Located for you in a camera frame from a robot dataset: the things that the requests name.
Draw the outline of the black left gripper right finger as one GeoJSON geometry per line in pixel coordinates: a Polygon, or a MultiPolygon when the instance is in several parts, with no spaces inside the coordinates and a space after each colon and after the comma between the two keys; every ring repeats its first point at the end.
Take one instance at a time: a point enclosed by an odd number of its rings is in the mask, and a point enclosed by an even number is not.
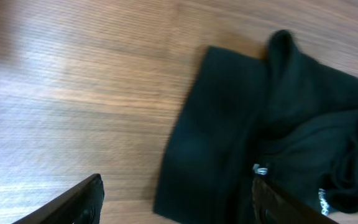
{"type": "Polygon", "coordinates": [[[253,180],[252,199],[258,224],[337,224],[262,176],[253,180]]]}

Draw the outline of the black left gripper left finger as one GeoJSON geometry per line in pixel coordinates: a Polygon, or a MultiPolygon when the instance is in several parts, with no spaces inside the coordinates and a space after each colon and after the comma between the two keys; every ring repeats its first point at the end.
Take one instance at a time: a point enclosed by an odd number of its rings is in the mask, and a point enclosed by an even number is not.
{"type": "Polygon", "coordinates": [[[93,174],[14,224],[99,224],[104,201],[100,174],[93,174]]]}

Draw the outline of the black t-shirt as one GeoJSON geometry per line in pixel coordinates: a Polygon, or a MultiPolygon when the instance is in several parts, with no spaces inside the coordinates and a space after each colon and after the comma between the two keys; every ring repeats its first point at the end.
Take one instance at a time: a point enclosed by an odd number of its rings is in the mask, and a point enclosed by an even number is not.
{"type": "Polygon", "coordinates": [[[260,174],[323,214],[358,212],[358,78],[301,52],[210,47],[162,161],[154,212],[180,223],[253,223],[260,174]]]}

